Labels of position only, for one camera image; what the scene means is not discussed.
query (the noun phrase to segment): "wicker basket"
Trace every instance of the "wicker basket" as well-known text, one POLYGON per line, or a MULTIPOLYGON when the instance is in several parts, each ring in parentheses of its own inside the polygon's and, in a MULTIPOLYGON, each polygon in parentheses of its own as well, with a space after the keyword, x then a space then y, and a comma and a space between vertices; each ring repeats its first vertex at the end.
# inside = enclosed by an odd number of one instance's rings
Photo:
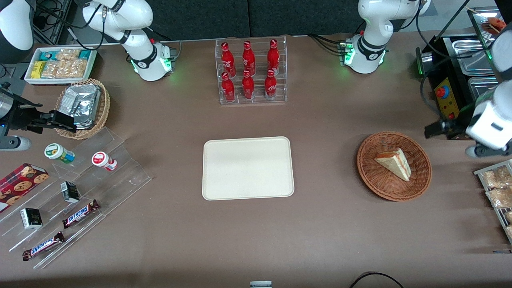
MULTIPOLYGON (((94 121, 94 126, 89 130, 77 130, 76 133, 62 130, 62 129, 56 129, 57 133, 60 136, 66 137, 66 138, 72 138, 75 140, 83 140, 92 137, 96 133, 98 133, 101 128, 105 126, 106 119, 109 116, 109 108, 110 108, 110 96, 109 92, 105 89, 105 86, 98 80, 95 79, 87 79, 85 81, 80 81, 77 83, 73 83, 71 86, 76 85, 85 85, 85 84, 95 84, 98 85, 101 89, 101 96, 98 104, 98 110, 96 111, 96 119, 94 121)), ((60 102, 62 101, 62 97, 64 96, 64 90, 61 94, 59 99, 57 100, 57 105, 55 105, 55 110, 58 110, 60 107, 60 102)))
POLYGON ((357 152, 357 168, 366 185, 377 195, 392 201, 408 201, 421 196, 432 180, 432 166, 423 148, 397 132, 370 135, 357 152), (411 167, 410 180, 404 181, 374 159, 378 153, 401 148, 411 167))

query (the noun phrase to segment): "yellow panel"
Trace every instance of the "yellow panel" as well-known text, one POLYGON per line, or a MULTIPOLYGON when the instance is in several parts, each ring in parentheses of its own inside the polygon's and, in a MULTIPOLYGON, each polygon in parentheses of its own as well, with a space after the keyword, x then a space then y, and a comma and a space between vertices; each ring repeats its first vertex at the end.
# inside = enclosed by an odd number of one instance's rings
POLYGON ((459 116, 459 107, 457 106, 457 102, 455 101, 455 97, 453 96, 453 90, 452 86, 450 85, 450 81, 448 78, 446 78, 443 82, 441 82, 436 89, 434 90, 434 94, 436 94, 437 89, 442 88, 443 86, 447 86, 449 89, 448 97, 445 99, 442 99, 440 97, 437 97, 437 102, 439 103, 439 108, 441 110, 441 113, 446 117, 449 118, 450 114, 453 113, 455 115, 455 119, 459 116))

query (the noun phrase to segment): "coca-cola bottle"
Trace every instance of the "coca-cola bottle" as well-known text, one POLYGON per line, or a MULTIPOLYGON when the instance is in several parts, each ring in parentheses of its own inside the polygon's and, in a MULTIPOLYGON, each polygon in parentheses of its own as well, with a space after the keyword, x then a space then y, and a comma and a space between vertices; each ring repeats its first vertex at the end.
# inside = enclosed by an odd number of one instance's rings
POLYGON ((242 79, 242 87, 244 88, 244 97, 251 100, 254 96, 254 80, 249 70, 244 70, 244 78, 242 79))
POLYGON ((274 70, 269 69, 267 71, 267 78, 265 79, 265 98, 267 100, 275 99, 275 88, 278 84, 278 81, 274 77, 274 70))
POLYGON ((242 54, 244 60, 244 69, 249 70, 251 76, 256 74, 256 57, 251 49, 251 42, 244 41, 244 53, 242 54))
POLYGON ((278 41, 276 39, 270 40, 270 50, 267 54, 268 69, 274 70, 274 75, 279 74, 279 50, 278 41))
POLYGON ((234 85, 227 72, 222 72, 222 93, 226 102, 234 102, 234 85))
POLYGON ((237 74, 237 69, 234 67, 234 57, 231 51, 229 50, 229 45, 224 42, 221 44, 222 48, 222 65, 224 66, 224 71, 226 71, 230 78, 233 78, 237 74))

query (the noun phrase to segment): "brown tabletop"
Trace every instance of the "brown tabletop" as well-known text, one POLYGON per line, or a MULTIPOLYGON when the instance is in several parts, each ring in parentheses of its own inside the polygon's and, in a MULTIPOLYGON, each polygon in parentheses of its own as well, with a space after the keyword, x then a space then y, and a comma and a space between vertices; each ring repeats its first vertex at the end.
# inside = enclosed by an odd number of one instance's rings
MULTIPOLYGON (((436 116, 421 101, 417 33, 396 33, 372 74, 341 67, 306 37, 287 37, 289 101, 222 107, 214 41, 185 42, 170 77, 149 83, 121 46, 100 49, 92 77, 112 98, 107 126, 154 180, 43 270, 8 252, 0 237, 2 287, 348 287, 380 271, 405 287, 506 286, 512 255, 472 171, 471 141, 426 140, 436 116), (374 195, 355 165, 359 144, 384 130, 418 141, 433 167, 430 188, 404 203, 374 195), (203 145, 212 139, 286 136, 295 192, 288 198, 206 201, 203 145)), ((23 93, 52 110, 63 87, 23 93)), ((46 130, 28 152, 1 153, 0 175, 21 163, 49 167, 44 147, 79 141, 46 130)))

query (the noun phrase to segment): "red cookie box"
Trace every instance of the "red cookie box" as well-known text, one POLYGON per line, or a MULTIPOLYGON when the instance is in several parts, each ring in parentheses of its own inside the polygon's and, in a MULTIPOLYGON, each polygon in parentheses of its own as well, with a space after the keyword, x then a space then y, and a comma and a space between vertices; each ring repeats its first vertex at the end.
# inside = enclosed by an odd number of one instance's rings
POLYGON ((45 169, 23 164, 0 180, 0 213, 50 176, 45 169))

